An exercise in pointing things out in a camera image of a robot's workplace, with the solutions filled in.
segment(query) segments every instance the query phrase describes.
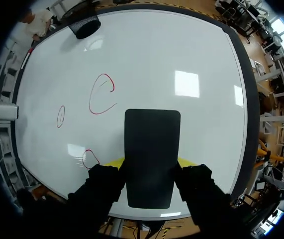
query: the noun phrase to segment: red marker drawing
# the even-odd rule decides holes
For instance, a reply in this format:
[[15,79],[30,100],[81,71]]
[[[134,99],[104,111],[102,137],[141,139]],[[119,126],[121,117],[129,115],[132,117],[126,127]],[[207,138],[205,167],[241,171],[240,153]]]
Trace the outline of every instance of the red marker drawing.
[[100,75],[97,77],[97,79],[95,80],[95,82],[94,82],[94,84],[93,84],[93,87],[92,87],[92,89],[91,89],[90,100],[89,100],[89,110],[90,110],[90,112],[91,112],[92,114],[94,114],[94,115],[103,114],[103,113],[107,112],[107,111],[110,110],[113,106],[115,106],[115,105],[117,104],[117,103],[115,103],[114,105],[112,105],[111,107],[109,107],[108,109],[106,109],[105,111],[102,111],[102,112],[93,112],[93,111],[91,110],[91,97],[92,97],[92,92],[93,92],[94,86],[95,86],[97,80],[100,78],[100,76],[103,76],[103,75],[104,75],[104,76],[107,76],[107,77],[109,78],[109,80],[111,81],[112,85],[113,85],[113,89],[110,91],[110,93],[112,93],[112,92],[115,90],[114,82],[113,82],[112,78],[111,78],[108,74],[102,73],[102,74],[100,74]]
[[60,128],[63,125],[64,121],[64,114],[65,114],[65,107],[61,106],[57,116],[57,127]]
[[93,151],[92,151],[91,149],[87,149],[86,151],[84,151],[84,153],[83,153],[83,155],[82,155],[82,164],[83,164],[83,166],[84,166],[85,168],[91,169],[91,168],[86,167],[86,165],[84,164],[84,156],[85,156],[86,152],[91,152],[91,153],[93,154],[94,158],[97,160],[97,163],[100,164],[100,161],[97,159],[97,157],[95,156],[95,154],[93,153]]

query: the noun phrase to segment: white cylinder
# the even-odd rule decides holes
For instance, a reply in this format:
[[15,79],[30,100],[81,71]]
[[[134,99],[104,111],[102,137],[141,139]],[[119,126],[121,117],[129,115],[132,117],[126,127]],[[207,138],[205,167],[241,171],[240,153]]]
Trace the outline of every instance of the white cylinder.
[[0,102],[0,120],[14,121],[18,118],[18,106],[12,103]]

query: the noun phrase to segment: red circle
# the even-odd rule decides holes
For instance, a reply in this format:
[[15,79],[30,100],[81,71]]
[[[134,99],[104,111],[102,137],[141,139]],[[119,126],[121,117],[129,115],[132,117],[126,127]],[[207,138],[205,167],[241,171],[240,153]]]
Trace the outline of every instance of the red circle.
[[86,165],[84,164],[84,161],[83,161],[83,158],[84,158],[84,155],[85,155],[86,152],[91,152],[91,153],[93,154],[94,158],[97,160],[97,163],[100,164],[100,161],[97,159],[97,157],[95,156],[95,154],[93,153],[93,151],[92,151],[91,149],[87,149],[86,151],[84,151],[84,153],[83,153],[83,155],[82,155],[82,164],[83,164],[83,166],[84,166],[85,168],[91,169],[91,168],[86,167]]

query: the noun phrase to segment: black mesh basket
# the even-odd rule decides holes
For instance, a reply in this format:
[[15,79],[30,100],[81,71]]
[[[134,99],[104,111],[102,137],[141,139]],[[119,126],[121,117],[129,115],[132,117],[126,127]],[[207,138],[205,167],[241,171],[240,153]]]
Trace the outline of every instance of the black mesh basket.
[[86,38],[101,26],[90,1],[83,1],[67,11],[61,21],[66,23],[77,39]]

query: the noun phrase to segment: whiteboard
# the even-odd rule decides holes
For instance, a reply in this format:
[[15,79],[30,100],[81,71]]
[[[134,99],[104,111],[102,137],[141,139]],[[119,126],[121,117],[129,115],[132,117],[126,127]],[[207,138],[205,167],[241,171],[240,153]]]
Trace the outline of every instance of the whiteboard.
[[[231,192],[245,148],[247,109],[229,36],[208,22],[166,11],[118,11],[99,19],[101,28],[92,36],[78,40],[64,28],[30,55],[17,98],[21,163],[67,197],[97,160],[124,157],[127,109],[177,110],[179,157],[206,164],[216,184]],[[110,214],[162,220],[189,211],[174,186],[166,210],[130,208],[124,188]]]

